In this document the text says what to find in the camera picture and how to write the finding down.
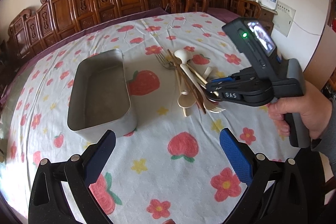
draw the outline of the metal container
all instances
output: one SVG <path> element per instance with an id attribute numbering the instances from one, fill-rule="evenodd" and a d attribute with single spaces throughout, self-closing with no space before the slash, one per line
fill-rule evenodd
<path id="1" fill-rule="evenodd" d="M 121 50 L 102 52 L 79 64 L 69 102 L 68 126 L 92 143 L 108 129 L 121 137 L 136 128 Z"/>

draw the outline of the purple fabric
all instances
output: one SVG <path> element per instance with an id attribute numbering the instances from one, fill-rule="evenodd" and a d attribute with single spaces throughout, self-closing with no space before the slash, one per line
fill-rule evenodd
<path id="1" fill-rule="evenodd" d="M 224 23 L 229 23 L 240 17 L 239 15 L 222 8 L 208 8 L 207 13 L 219 19 L 220 21 L 223 21 Z"/>
<path id="2" fill-rule="evenodd" d="M 15 82 L 15 80 L 17 79 L 17 77 L 19 77 L 27 68 L 35 65 L 39 60 L 41 60 L 43 57 L 47 56 L 48 54 L 50 54 L 51 52 L 59 49 L 60 47 L 63 47 L 64 45 L 79 39 L 89 33 L 92 32 L 96 32 L 102 29 L 105 29 L 106 27 L 110 27 L 112 25 L 116 25 L 116 24 L 120 24 L 120 23 L 124 23 L 127 21 L 132 21 L 132 20 L 138 20 L 138 19 L 142 19 L 142 18 L 147 18 L 147 17 L 153 17 L 153 16 L 163 16 L 163 15 L 168 15 L 168 13 L 163 10 L 162 8 L 155 8 L 149 11 L 145 11 L 145 12 L 140 12 L 140 13 L 136 13 L 133 15 L 129 15 L 129 16 L 125 16 L 125 17 L 120 17 L 117 19 L 112 19 L 108 22 L 104 22 L 101 23 L 99 25 L 93 26 L 91 28 L 85 29 L 81 32 L 75 33 L 74 35 L 67 37 L 59 42 L 57 42 L 55 45 L 52 45 L 51 47 L 45 49 L 44 51 L 40 52 L 38 55 L 34 56 L 31 60 L 29 60 L 27 63 L 25 63 L 17 72 L 17 74 L 15 75 L 14 80 L 12 81 L 12 83 L 10 83 L 6 89 L 6 92 L 3 94 L 3 97 L 0 99 L 0 104 L 4 105 L 7 101 L 7 98 L 9 96 L 9 93 L 11 92 L 11 87 L 13 85 L 13 83 Z"/>

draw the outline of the yellow flower center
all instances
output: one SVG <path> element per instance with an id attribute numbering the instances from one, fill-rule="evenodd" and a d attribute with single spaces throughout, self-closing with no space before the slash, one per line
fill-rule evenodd
<path id="1" fill-rule="evenodd" d="M 223 184 L 222 184 L 222 187 L 223 187 L 225 190 L 226 190 L 226 189 L 229 189 L 230 186 L 231 186 L 231 182 L 229 182 L 229 181 L 225 181 L 225 182 L 223 182 Z"/>

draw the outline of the green leaf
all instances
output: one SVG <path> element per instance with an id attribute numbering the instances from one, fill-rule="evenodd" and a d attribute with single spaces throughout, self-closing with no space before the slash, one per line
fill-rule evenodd
<path id="1" fill-rule="evenodd" d="M 180 158 L 182 158 L 183 157 L 183 155 L 179 155 L 179 156 L 171 156 L 171 159 L 172 160 L 177 160 L 177 159 L 180 159 Z"/>
<path id="2" fill-rule="evenodd" d="M 189 162 L 194 162 L 194 161 L 195 161 L 194 158 L 189 158 L 189 157 L 187 157 L 187 156 L 183 156 L 183 158 L 184 158 L 185 160 L 189 161 Z"/>
<path id="3" fill-rule="evenodd" d="M 113 192 L 108 191 L 108 193 L 112 196 L 112 198 L 114 199 L 114 203 L 117 205 L 122 205 L 123 203 L 121 202 L 121 199 Z"/>
<path id="4" fill-rule="evenodd" d="M 138 73 L 139 72 L 137 70 L 133 73 L 133 80 L 137 77 Z"/>
<path id="5" fill-rule="evenodd" d="M 106 184 L 107 184 L 107 189 L 106 190 L 110 190 L 111 185 L 112 185 L 112 176 L 111 176 L 110 173 L 106 172 L 105 180 L 106 180 Z"/>

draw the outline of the display screen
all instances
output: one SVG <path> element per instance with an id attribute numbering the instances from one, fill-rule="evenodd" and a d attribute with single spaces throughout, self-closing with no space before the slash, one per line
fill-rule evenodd
<path id="1" fill-rule="evenodd" d="M 257 21 L 248 22 L 247 25 L 264 47 L 267 56 L 270 56 L 276 46 L 268 33 L 266 33 L 262 25 Z"/>

